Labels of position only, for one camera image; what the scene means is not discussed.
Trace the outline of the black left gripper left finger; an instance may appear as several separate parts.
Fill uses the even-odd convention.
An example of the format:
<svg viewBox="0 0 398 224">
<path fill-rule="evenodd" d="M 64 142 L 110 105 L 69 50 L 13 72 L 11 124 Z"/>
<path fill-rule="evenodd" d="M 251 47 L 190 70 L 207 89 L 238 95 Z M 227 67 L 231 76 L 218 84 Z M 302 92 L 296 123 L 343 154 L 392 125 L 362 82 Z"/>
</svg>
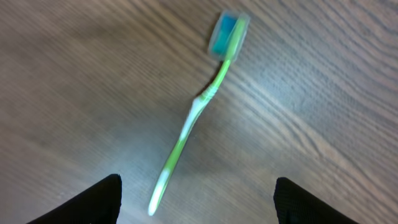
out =
<svg viewBox="0 0 398 224">
<path fill-rule="evenodd" d="M 111 174 L 29 224 L 116 224 L 121 199 L 121 176 Z"/>
</svg>

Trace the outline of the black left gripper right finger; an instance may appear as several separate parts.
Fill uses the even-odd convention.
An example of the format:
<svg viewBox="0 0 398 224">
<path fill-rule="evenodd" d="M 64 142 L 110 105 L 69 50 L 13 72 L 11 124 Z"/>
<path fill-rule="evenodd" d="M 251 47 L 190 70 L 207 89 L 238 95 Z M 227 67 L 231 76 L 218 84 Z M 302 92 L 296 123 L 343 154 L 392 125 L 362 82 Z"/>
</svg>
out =
<svg viewBox="0 0 398 224">
<path fill-rule="evenodd" d="M 276 180 L 273 199 L 279 224 L 357 224 L 286 177 Z"/>
</svg>

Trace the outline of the green toothbrush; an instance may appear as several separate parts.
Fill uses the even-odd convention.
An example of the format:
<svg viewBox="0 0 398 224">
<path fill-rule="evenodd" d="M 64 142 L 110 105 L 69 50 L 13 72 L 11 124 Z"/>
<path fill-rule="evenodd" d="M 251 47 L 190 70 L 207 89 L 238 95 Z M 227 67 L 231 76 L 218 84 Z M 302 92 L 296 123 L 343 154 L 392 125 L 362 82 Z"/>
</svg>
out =
<svg viewBox="0 0 398 224">
<path fill-rule="evenodd" d="M 167 184 L 180 158 L 189 134 L 197 119 L 215 96 L 230 66 L 236 61 L 250 23 L 250 17 L 243 13 L 223 11 L 217 20 L 208 45 L 209 54 L 221 62 L 221 67 L 212 82 L 194 98 L 180 136 L 167 158 L 150 198 L 147 213 L 153 216 L 158 209 Z"/>
</svg>

